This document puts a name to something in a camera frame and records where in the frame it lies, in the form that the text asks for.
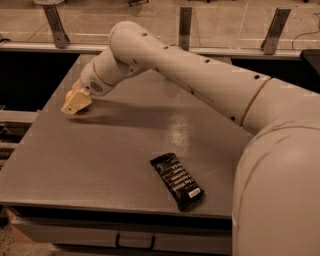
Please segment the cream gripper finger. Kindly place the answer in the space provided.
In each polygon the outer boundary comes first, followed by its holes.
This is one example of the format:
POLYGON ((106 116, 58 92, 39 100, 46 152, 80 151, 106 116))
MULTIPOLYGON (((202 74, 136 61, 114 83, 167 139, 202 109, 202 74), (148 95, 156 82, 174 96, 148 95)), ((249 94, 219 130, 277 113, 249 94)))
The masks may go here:
POLYGON ((72 90, 74 90, 74 92, 71 95, 71 98, 68 101, 65 100, 61 109, 61 111, 67 115, 73 115, 92 103, 90 94, 84 89, 72 90))

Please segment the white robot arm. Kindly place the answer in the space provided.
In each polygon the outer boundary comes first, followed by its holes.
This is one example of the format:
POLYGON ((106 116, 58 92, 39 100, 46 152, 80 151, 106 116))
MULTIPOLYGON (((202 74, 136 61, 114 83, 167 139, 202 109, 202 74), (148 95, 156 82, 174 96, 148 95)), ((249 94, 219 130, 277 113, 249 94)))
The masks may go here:
POLYGON ((170 46, 122 21, 62 110, 73 115, 147 70, 253 136, 235 174, 232 256, 320 256, 320 94, 170 46))

